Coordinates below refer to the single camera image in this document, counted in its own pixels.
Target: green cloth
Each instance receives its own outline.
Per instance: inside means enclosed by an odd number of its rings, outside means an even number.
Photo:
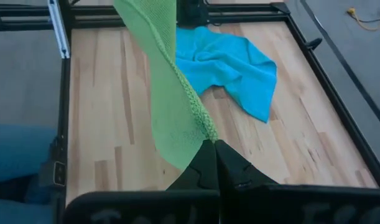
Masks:
[[[149,58],[152,135],[161,156],[184,170],[203,140],[218,139],[208,111],[175,64],[176,0],[115,0]]]

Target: blue towel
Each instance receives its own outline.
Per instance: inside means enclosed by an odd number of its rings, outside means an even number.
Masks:
[[[248,39],[206,27],[177,28],[176,64],[198,95],[212,85],[223,86],[250,115],[269,119],[277,67]]]

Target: wooden tabletop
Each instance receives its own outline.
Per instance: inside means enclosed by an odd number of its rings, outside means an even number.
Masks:
[[[204,93],[221,139],[280,183],[376,187],[283,22],[210,29],[247,37],[278,67],[267,124],[222,88]],[[164,190],[180,175],[154,146],[149,80],[147,57],[126,28],[73,30],[67,203],[95,190]]]

